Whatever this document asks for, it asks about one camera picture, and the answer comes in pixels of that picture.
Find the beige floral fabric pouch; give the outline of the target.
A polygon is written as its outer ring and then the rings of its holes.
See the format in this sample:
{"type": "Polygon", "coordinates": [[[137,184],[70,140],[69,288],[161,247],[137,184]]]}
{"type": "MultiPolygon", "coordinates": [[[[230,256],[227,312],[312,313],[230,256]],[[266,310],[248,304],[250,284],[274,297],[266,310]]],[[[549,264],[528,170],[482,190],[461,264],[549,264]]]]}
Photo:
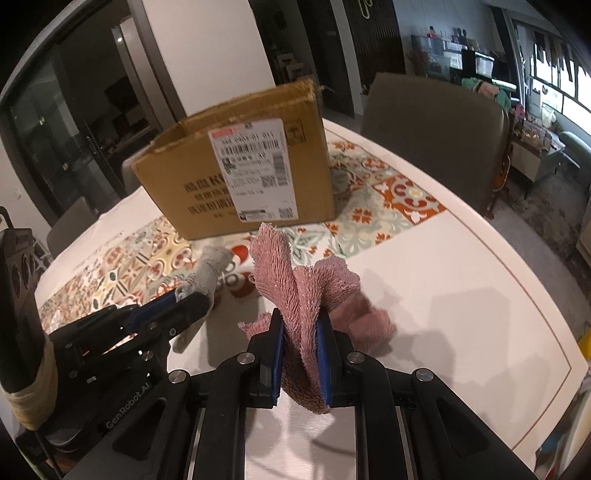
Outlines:
{"type": "Polygon", "coordinates": [[[211,313],[211,310],[214,307],[218,279],[221,278],[222,273],[226,267],[228,267],[232,258],[233,253],[226,248],[205,246],[195,269],[174,291],[177,303],[186,297],[197,293],[204,295],[209,302],[204,317],[200,317],[193,322],[190,327],[174,338],[172,344],[172,350],[174,353],[181,354],[186,350],[195,335],[197,335],[201,326],[204,324],[204,321],[211,313]]]}

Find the pink fluffy towel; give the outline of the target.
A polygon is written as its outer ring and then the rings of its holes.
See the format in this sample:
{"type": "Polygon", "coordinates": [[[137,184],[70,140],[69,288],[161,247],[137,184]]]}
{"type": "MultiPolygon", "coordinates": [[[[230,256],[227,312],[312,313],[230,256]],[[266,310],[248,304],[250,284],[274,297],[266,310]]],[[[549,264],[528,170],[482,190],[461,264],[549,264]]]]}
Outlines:
{"type": "Polygon", "coordinates": [[[396,325],[387,311],[363,294],[359,275],[331,256],[312,266],[291,265],[287,235],[263,224],[252,243],[256,288],[283,316],[287,351],[281,385],[298,405],[315,414],[329,406],[322,399],[317,360],[317,324],[322,308],[332,328],[349,335],[356,350],[368,354],[389,341],[396,325]]]}

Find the grey chair middle left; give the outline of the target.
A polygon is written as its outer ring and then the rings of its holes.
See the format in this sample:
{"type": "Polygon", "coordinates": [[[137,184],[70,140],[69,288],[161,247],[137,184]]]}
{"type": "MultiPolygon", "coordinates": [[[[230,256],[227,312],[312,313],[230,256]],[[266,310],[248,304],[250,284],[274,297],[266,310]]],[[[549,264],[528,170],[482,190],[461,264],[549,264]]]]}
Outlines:
{"type": "Polygon", "coordinates": [[[53,259],[65,251],[98,220],[87,199],[78,198],[58,219],[47,235],[47,246],[53,259]]]}

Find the grey chair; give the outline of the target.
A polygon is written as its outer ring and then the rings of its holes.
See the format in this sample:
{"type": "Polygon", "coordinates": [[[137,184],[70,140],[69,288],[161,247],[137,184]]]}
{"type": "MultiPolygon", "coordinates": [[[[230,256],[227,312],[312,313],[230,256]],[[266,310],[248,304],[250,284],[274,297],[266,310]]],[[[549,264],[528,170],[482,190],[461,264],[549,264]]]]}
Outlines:
{"type": "Polygon", "coordinates": [[[494,100],[452,83],[377,73],[361,134],[443,184],[480,214],[487,210],[509,139],[494,100]]]}
{"type": "Polygon", "coordinates": [[[53,259],[65,251],[98,220],[87,199],[78,198],[58,219],[47,235],[47,246],[53,259]]]}

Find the brown cardboard box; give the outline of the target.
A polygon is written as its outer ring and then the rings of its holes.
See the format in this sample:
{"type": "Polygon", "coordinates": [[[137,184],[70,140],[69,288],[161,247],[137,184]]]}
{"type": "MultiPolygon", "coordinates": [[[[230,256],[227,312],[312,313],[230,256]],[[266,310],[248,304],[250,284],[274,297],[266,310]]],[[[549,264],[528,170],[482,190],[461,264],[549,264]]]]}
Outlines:
{"type": "Polygon", "coordinates": [[[210,107],[158,135],[132,170],[186,240],[332,220],[317,96],[304,79],[210,107]]]}

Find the grey chair far right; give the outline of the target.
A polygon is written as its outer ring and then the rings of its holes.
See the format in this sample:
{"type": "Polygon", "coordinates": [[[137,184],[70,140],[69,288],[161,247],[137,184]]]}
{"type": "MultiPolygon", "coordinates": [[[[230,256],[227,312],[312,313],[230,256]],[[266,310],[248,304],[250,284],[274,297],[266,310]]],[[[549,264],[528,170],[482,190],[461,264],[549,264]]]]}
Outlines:
{"type": "Polygon", "coordinates": [[[509,139],[494,100],[452,83],[377,73],[361,134],[443,184],[480,214],[487,210],[509,139]]]}

